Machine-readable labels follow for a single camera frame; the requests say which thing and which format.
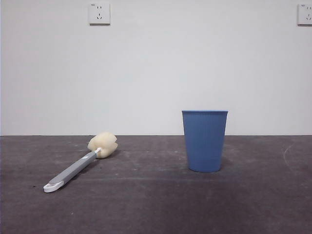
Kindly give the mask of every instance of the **gray floor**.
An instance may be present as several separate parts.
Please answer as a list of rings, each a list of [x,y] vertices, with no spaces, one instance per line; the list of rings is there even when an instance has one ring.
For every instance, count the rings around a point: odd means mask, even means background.
[[[227,136],[214,174],[188,170],[182,136],[119,136],[45,194],[90,138],[1,137],[1,233],[312,233],[312,136]]]

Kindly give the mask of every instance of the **sponge brush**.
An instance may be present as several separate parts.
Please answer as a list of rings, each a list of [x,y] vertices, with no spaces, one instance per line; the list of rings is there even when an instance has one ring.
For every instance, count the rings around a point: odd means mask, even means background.
[[[101,148],[97,153],[97,158],[106,158],[117,148],[116,140],[116,136],[112,133],[100,133],[90,140],[88,149],[95,151],[97,148]]]

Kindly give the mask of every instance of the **cup rim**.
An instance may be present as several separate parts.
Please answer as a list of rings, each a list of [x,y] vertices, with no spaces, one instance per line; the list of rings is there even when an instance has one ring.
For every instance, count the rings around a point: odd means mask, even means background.
[[[228,110],[182,110],[182,112],[229,112]]]

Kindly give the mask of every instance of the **handle end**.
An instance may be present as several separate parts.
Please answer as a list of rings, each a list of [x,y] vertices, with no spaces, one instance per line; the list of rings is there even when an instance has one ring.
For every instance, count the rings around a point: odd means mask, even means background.
[[[55,183],[55,184],[46,184],[43,187],[43,190],[45,193],[51,193],[54,192],[55,190],[59,189],[60,187],[62,187],[64,185],[64,181],[62,180],[61,182]]]

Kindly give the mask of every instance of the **white outlet plate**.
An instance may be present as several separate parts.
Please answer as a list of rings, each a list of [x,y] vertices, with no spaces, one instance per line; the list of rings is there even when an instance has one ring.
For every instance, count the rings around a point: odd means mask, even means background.
[[[298,25],[312,25],[312,4],[298,5]]]
[[[91,3],[89,5],[89,24],[110,24],[111,9],[109,2]]]

